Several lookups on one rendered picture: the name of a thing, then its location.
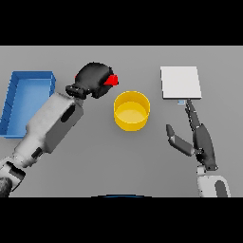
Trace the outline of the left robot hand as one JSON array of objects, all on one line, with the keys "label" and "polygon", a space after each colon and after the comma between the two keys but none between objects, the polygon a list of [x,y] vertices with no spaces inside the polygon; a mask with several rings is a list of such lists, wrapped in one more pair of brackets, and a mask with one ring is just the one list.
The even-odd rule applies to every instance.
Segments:
[{"label": "left robot hand", "polygon": [[88,95],[99,99],[111,88],[111,85],[104,85],[110,75],[113,75],[113,70],[110,66],[100,63],[89,63],[78,72],[74,84],[65,87],[65,92],[69,96],[81,100],[85,100]]}]

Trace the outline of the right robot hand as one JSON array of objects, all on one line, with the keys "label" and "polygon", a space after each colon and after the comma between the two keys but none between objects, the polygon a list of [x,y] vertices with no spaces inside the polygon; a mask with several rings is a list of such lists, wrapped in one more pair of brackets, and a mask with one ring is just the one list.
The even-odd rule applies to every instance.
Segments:
[{"label": "right robot hand", "polygon": [[193,143],[178,136],[170,124],[166,125],[166,133],[169,144],[182,154],[191,157],[201,163],[207,171],[216,171],[215,149],[206,126],[199,121],[196,109],[190,99],[186,102],[185,112],[188,115],[189,125],[193,133]]}]

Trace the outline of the red beaker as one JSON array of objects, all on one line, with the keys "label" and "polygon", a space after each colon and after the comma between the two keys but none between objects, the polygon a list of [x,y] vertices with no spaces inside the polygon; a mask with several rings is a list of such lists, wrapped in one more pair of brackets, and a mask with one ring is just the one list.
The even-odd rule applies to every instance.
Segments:
[{"label": "red beaker", "polygon": [[77,75],[74,86],[82,89],[97,89],[104,86],[114,86],[118,83],[116,74],[88,73]]}]

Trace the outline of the yellow bowl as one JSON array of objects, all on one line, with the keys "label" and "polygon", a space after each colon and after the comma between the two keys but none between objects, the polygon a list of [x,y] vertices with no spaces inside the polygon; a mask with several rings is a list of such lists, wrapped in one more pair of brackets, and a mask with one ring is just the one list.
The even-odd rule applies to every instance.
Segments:
[{"label": "yellow bowl", "polygon": [[150,102],[139,91],[124,91],[114,101],[114,122],[126,131],[141,130],[150,115]]}]

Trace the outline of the pale square measuring scale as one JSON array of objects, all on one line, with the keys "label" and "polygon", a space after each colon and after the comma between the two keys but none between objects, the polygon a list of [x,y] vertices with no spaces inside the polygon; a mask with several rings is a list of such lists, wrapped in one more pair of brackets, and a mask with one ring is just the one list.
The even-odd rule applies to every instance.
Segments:
[{"label": "pale square measuring scale", "polygon": [[160,79],[164,100],[200,100],[202,98],[196,66],[162,66]]}]

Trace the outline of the blue tray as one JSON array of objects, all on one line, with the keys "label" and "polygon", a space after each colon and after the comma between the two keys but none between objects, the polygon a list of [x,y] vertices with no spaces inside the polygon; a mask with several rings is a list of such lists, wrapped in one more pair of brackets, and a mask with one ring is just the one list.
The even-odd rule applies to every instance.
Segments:
[{"label": "blue tray", "polygon": [[21,139],[32,116],[55,91],[52,71],[12,71],[0,116],[0,137]]}]

